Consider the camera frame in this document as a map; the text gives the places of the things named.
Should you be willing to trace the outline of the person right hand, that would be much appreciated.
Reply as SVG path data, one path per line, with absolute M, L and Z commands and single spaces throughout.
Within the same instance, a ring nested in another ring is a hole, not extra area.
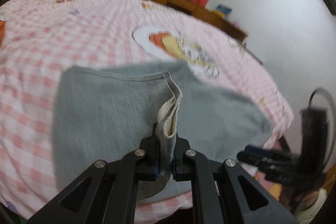
M 310 192 L 294 194 L 293 188 L 282 187 L 279 201 L 290 210 L 293 215 L 316 215 L 327 199 L 324 188 L 311 190 Z

